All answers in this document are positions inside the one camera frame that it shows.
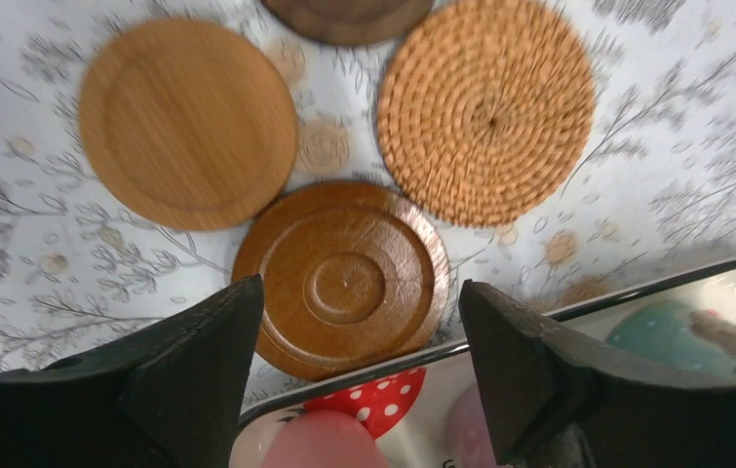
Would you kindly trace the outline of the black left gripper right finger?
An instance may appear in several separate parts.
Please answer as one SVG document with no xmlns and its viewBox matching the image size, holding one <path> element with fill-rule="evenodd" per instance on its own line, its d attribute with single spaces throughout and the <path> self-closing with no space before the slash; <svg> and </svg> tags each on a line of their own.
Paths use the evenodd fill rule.
<svg viewBox="0 0 736 468">
<path fill-rule="evenodd" d="M 495 460 L 517 467 L 736 467 L 736 383 L 678 370 L 519 306 L 459 296 Z"/>
</svg>

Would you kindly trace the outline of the cream tray with black rim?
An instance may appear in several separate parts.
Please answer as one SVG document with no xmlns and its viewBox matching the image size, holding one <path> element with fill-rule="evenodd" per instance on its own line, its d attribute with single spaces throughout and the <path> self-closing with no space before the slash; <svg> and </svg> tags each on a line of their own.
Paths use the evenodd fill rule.
<svg viewBox="0 0 736 468">
<path fill-rule="evenodd" d="M 736 383 L 736 259 L 540 315 L 668 367 Z M 368 430 L 388 467 L 459 467 L 446 424 L 472 385 L 478 382 L 466 337 L 291 391 L 243 414 L 229 465 L 261 467 L 288 422 L 333 410 Z"/>
</svg>

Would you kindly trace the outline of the woven rattan coaster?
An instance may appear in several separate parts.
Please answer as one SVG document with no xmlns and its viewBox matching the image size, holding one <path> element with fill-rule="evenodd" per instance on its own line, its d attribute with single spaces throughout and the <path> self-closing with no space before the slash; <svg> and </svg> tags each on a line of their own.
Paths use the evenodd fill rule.
<svg viewBox="0 0 736 468">
<path fill-rule="evenodd" d="M 565 181 L 596 108 L 579 34 L 538 1 L 456 1 L 389 61 L 376 134 L 413 202 L 455 225 L 495 227 Z"/>
</svg>

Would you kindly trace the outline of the light bamboo coaster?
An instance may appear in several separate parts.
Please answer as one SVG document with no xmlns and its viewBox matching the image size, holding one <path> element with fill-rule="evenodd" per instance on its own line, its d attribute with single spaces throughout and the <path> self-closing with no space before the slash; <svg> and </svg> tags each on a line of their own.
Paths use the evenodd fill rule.
<svg viewBox="0 0 736 468">
<path fill-rule="evenodd" d="M 262 211 L 297 154 L 289 87 L 250 41 L 196 19 L 154 19 L 108 42 L 87 69 L 78 128 L 103 185 L 127 208 L 183 230 Z"/>
</svg>

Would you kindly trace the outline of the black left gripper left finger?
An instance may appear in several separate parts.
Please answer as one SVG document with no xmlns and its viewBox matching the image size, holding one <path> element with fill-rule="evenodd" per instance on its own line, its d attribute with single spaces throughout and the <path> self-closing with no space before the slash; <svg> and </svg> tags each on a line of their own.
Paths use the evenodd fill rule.
<svg viewBox="0 0 736 468">
<path fill-rule="evenodd" d="M 225 467 L 262 319 L 244 278 L 42 370 L 0 372 L 0 467 Z"/>
</svg>

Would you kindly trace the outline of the brown ridged coaster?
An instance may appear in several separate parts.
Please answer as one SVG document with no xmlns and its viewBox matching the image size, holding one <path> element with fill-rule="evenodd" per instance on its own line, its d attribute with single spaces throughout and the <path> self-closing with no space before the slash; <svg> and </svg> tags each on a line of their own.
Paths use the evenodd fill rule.
<svg viewBox="0 0 736 468">
<path fill-rule="evenodd" d="M 293 191 L 252 224 L 232 269 L 259 275 L 257 353 L 319 381 L 422 348 L 449 295 L 444 242 L 397 192 L 356 180 Z"/>
</svg>

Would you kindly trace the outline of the dark walnut coaster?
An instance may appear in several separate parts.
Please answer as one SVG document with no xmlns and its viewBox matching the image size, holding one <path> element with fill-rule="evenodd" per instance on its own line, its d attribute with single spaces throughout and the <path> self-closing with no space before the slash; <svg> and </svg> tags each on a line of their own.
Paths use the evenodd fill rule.
<svg viewBox="0 0 736 468">
<path fill-rule="evenodd" d="M 296 34 L 333 46 L 367 46 L 397 38 L 420 23 L 433 0 L 262 0 Z"/>
</svg>

